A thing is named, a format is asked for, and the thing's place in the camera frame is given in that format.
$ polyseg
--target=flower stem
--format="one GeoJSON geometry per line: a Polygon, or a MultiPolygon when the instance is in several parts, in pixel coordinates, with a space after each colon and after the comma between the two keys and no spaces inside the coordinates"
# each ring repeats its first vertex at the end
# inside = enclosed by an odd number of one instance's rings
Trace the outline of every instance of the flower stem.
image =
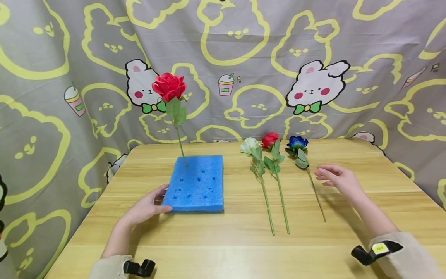
{"type": "Polygon", "coordinates": [[[316,199],[318,200],[319,208],[321,209],[321,213],[322,213],[322,217],[324,218],[324,222],[327,222],[327,220],[325,219],[324,210],[322,209],[322,206],[321,206],[321,202],[319,201],[318,192],[316,192],[316,187],[314,185],[313,178],[311,177],[311,171],[310,171],[309,166],[306,168],[306,171],[307,171],[308,177],[310,178],[311,185],[313,186],[313,190],[314,190],[314,194],[316,195],[316,199]]]}
{"type": "Polygon", "coordinates": [[[265,196],[266,210],[268,211],[268,217],[269,217],[269,225],[271,226],[271,232],[272,232],[273,236],[275,236],[276,233],[274,232],[273,218],[271,217],[271,210],[269,209],[268,196],[266,195],[265,181],[263,180],[263,177],[261,175],[259,175],[259,174],[257,174],[257,175],[259,176],[260,181],[262,182],[263,195],[265,196]]]}
{"type": "Polygon", "coordinates": [[[174,127],[175,127],[175,130],[177,131],[178,142],[180,143],[181,155],[183,155],[184,164],[187,167],[187,162],[186,162],[186,158],[184,157],[183,145],[181,144],[180,131],[178,130],[178,125],[174,125],[174,127]]]}
{"type": "Polygon", "coordinates": [[[279,184],[280,200],[282,202],[283,216],[285,217],[286,232],[289,234],[288,217],[286,216],[285,201],[283,200],[282,185],[280,184],[279,172],[276,171],[277,183],[279,184]]]}

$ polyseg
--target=hand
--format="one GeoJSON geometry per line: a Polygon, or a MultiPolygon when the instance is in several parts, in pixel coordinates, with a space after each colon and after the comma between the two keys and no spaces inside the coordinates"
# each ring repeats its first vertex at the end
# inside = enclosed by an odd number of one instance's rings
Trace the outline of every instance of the hand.
{"type": "Polygon", "coordinates": [[[171,211],[172,207],[170,205],[157,205],[160,204],[160,200],[164,197],[168,186],[168,184],[161,185],[142,196],[129,210],[127,210],[126,213],[124,213],[121,220],[134,227],[156,214],[171,211]]]}
{"type": "Polygon", "coordinates": [[[317,180],[328,180],[322,185],[336,187],[343,195],[360,195],[364,193],[355,174],[338,165],[322,165],[314,172],[317,180]]]}

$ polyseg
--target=backdrop fabric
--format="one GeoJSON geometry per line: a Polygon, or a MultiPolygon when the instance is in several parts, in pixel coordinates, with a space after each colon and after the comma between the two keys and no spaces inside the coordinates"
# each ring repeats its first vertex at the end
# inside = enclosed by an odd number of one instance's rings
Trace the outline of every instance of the backdrop fabric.
{"type": "Polygon", "coordinates": [[[359,137],[445,207],[445,24],[443,0],[0,0],[0,277],[43,278],[129,151],[178,142],[163,72],[183,142],[359,137]]]}

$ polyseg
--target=beige sleeve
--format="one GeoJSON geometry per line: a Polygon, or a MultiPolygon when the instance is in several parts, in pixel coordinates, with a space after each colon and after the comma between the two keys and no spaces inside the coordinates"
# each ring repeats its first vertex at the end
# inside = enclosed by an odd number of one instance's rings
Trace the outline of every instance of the beige sleeve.
{"type": "Polygon", "coordinates": [[[410,233],[389,233],[370,241],[373,244],[390,240],[403,249],[377,260],[384,273],[397,279],[444,279],[435,259],[410,233]]]}
{"type": "Polygon", "coordinates": [[[102,258],[93,264],[88,279],[127,279],[124,263],[133,260],[131,256],[111,256],[102,258]]]}

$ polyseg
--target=black clip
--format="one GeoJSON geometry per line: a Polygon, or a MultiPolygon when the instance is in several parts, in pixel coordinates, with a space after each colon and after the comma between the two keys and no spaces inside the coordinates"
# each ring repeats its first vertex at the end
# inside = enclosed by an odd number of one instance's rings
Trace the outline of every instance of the black clip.
{"type": "Polygon", "coordinates": [[[375,245],[377,245],[377,247],[375,249],[374,247],[372,247],[372,249],[368,253],[362,246],[358,245],[353,248],[353,250],[351,251],[351,255],[355,257],[362,265],[369,266],[377,259],[403,249],[403,246],[401,246],[399,243],[389,240],[376,243],[374,244],[374,246],[375,245]]]}
{"type": "Polygon", "coordinates": [[[126,261],[124,263],[124,273],[134,274],[143,278],[150,277],[155,269],[155,262],[145,259],[142,265],[136,262],[126,261]]]}

